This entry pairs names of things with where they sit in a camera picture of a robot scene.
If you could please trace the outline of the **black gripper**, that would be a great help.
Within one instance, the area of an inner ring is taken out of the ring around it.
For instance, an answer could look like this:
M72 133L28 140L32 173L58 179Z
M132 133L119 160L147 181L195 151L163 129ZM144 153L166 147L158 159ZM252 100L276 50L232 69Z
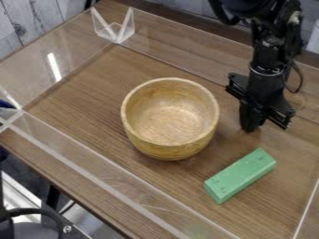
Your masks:
M226 91L239 100L239 122L246 133L252 133L270 120L287 129L295 110L286 99L288 67L263 71L250 67L247 76L231 73Z

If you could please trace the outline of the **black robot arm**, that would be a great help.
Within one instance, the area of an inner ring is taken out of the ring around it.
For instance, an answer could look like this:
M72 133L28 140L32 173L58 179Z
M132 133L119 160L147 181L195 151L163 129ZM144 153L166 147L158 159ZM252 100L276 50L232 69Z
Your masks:
M239 100L239 122L251 133L266 121L290 127L295 110L286 91L291 72L299 67L294 58L303 49L303 9L299 0L208 0L219 20L234 26L246 22L252 30L254 58L247 76L231 73L226 91Z

